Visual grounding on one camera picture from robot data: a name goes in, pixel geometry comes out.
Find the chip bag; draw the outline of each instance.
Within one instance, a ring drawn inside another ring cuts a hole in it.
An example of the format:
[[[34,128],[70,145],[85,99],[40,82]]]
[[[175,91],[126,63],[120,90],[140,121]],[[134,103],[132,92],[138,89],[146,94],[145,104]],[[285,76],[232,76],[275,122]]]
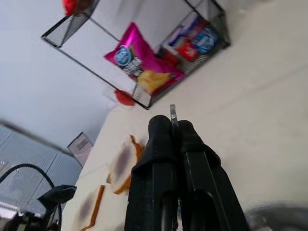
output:
[[[184,78],[184,73],[155,56],[134,23],[130,24],[116,49],[104,57],[150,95]]]

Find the white wall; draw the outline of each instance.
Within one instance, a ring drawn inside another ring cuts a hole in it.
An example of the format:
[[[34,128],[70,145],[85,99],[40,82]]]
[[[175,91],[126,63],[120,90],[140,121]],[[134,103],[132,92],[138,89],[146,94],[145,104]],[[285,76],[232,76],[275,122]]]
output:
[[[154,47],[188,12],[180,0],[101,0],[93,18],[118,38],[136,21]],[[0,119],[66,147],[81,131],[96,139],[108,100],[102,81],[40,40],[62,17],[60,0],[0,1]],[[102,58],[115,46],[86,22],[64,49],[131,91],[131,80]]]

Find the red object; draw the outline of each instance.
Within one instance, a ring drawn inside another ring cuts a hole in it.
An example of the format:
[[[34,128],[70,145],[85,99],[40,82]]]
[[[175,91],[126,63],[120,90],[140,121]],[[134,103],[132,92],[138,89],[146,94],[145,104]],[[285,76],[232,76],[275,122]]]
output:
[[[181,46],[178,49],[178,52],[188,61],[195,60],[199,54],[196,48],[189,41],[186,42],[183,46]]]
[[[62,0],[66,15],[79,15],[92,3],[92,0]]]
[[[131,97],[129,96],[129,94],[125,91],[122,90],[115,90],[115,95],[117,100],[119,100],[119,102],[123,105],[126,106],[134,106],[135,102],[131,99]]]

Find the printed logo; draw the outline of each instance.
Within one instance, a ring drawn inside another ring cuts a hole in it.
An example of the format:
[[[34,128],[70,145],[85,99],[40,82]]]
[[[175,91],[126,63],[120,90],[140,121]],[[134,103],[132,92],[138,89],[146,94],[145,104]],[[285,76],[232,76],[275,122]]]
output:
[[[119,66],[126,66],[129,64],[131,61],[130,50],[125,46],[121,46],[120,50],[115,53],[115,61]]]

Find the gray object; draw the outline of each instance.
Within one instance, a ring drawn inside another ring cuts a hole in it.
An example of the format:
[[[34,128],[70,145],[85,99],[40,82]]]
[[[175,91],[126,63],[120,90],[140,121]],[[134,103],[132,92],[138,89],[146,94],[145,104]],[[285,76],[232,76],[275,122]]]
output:
[[[30,163],[43,169],[56,186],[75,185],[82,170],[75,158],[5,126],[0,126],[0,134],[0,175],[17,164]],[[37,198],[49,189],[38,172],[21,168],[0,185],[0,201],[44,213]]]
[[[308,207],[268,205],[246,213],[253,231],[308,231]]]

